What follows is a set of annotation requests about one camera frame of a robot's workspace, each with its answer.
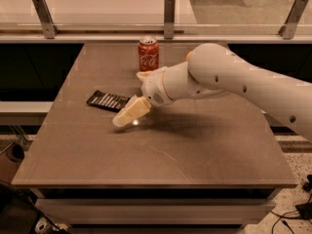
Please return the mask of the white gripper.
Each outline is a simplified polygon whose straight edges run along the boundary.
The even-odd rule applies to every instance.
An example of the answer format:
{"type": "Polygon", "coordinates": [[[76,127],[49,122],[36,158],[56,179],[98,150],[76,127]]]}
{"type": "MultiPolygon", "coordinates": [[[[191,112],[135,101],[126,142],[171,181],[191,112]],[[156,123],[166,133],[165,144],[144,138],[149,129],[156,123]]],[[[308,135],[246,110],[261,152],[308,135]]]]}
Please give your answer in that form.
{"type": "Polygon", "coordinates": [[[150,111],[151,104],[165,106],[173,103],[164,88],[165,70],[166,68],[162,67],[152,71],[139,71],[136,74],[136,77],[142,82],[143,97],[133,96],[130,98],[112,120],[116,127],[126,126],[144,116],[150,111]]]}

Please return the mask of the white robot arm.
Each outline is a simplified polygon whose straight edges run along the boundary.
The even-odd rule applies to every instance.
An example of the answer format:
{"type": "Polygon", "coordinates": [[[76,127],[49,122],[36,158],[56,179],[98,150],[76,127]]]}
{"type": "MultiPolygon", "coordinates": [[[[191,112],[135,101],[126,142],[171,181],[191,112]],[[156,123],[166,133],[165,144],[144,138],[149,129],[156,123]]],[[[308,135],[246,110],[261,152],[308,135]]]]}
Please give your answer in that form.
{"type": "Polygon", "coordinates": [[[132,123],[153,106],[230,92],[312,141],[312,84],[252,65],[218,44],[202,44],[187,61],[140,72],[137,77],[142,96],[131,97],[117,113],[113,118],[117,127],[132,123]]]}

